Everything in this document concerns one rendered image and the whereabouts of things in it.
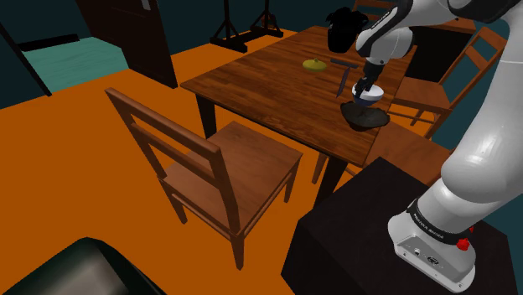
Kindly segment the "white and blue bowl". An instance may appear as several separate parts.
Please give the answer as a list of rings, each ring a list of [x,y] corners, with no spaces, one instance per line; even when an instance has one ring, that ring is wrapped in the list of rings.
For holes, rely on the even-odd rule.
[[[352,94],[354,97],[354,102],[358,105],[372,106],[384,95],[384,91],[378,85],[373,85],[369,91],[363,90],[360,95],[357,96],[355,87],[356,85],[353,85]]]

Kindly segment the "dark blue-grey knife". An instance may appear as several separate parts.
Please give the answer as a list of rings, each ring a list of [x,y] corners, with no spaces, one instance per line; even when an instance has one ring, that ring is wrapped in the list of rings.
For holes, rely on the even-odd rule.
[[[346,83],[346,81],[347,81],[347,78],[348,78],[348,74],[349,74],[349,72],[350,72],[350,69],[351,69],[350,67],[347,67],[346,70],[345,70],[344,73],[343,73],[342,79],[341,79],[341,81],[340,81],[340,83],[339,83],[339,89],[338,89],[338,91],[337,91],[336,98],[340,97],[341,94],[342,94],[343,91],[344,91],[345,83]]]

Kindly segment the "black bulky jug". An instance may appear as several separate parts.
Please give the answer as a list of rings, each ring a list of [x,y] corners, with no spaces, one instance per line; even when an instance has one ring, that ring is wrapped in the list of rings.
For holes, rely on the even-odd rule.
[[[330,13],[325,19],[328,26],[328,48],[331,52],[346,53],[355,42],[363,27],[369,22],[366,15],[342,7]]]

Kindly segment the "brown wooden chair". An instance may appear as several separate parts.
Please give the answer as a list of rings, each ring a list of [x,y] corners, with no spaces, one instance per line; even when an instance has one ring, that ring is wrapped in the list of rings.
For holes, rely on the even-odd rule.
[[[452,152],[405,127],[389,122],[380,129],[364,168],[382,157],[418,181],[431,186],[441,177],[441,167]]]
[[[495,54],[490,58],[484,58],[474,45],[479,39],[484,40],[495,49]],[[393,105],[406,106],[416,109],[415,116],[389,110],[387,113],[411,119],[411,125],[416,122],[426,122],[430,124],[424,137],[431,139],[438,128],[446,121],[453,112],[455,106],[477,85],[477,83],[490,70],[495,61],[503,54],[507,40],[488,27],[481,28],[472,38],[470,43],[463,49],[456,60],[451,64],[439,82],[431,82],[405,77],[396,92],[392,101]],[[450,101],[443,88],[443,83],[453,73],[455,67],[468,57],[479,70],[471,81]]]
[[[238,122],[204,139],[113,88],[105,93],[180,221],[190,210],[224,236],[241,269],[246,236],[279,193],[290,198],[302,153]]]

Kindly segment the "dark sideboard with wooden top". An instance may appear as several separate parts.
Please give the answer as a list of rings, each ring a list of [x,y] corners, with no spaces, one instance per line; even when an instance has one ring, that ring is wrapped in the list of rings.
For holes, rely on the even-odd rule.
[[[476,32],[474,21],[455,18],[432,26],[410,27],[415,54],[405,77],[439,82]]]

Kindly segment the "brown wooden dining table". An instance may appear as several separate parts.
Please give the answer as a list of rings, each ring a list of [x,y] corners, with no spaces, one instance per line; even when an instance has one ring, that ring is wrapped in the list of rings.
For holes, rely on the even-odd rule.
[[[305,60],[315,58],[327,65],[324,71],[303,68]],[[347,67],[331,59],[359,66],[350,69],[338,98]],[[330,52],[326,28],[313,26],[181,86],[195,93],[207,137],[216,132],[215,107],[220,106],[327,155],[329,162],[315,200],[320,204],[335,191],[348,164],[364,166],[379,133],[376,128],[356,131],[340,110],[343,102],[351,100],[352,85],[362,77],[364,63],[355,49],[345,54]]]

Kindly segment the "black floor stand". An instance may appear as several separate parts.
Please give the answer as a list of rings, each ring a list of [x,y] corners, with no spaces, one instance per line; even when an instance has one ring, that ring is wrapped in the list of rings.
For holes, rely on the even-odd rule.
[[[237,31],[230,20],[229,0],[223,0],[223,3],[224,21],[216,30],[215,34],[210,37],[211,44],[244,54],[248,51],[246,42],[250,42],[263,36],[272,36],[276,38],[283,37],[283,31],[277,25],[275,16],[270,12],[270,0],[264,0],[263,11],[256,18],[250,28],[242,34]]]

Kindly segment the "black robot stand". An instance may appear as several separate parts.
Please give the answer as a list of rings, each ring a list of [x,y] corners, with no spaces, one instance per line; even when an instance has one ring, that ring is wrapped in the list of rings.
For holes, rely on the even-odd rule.
[[[483,221],[473,232],[476,274],[459,294],[396,255],[388,220],[426,190],[376,159],[298,221],[282,278],[295,295],[523,295],[506,235]]]

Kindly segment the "dark brown door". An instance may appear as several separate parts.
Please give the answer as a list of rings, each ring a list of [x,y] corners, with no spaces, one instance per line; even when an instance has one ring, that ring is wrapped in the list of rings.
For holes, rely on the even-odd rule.
[[[158,0],[75,1],[91,35],[119,47],[129,69],[178,86]]]

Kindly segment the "teal bed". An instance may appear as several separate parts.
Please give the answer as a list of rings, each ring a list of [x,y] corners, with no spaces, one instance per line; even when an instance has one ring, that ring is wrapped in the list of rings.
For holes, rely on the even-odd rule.
[[[23,54],[52,93],[128,68],[119,47],[94,37]]]

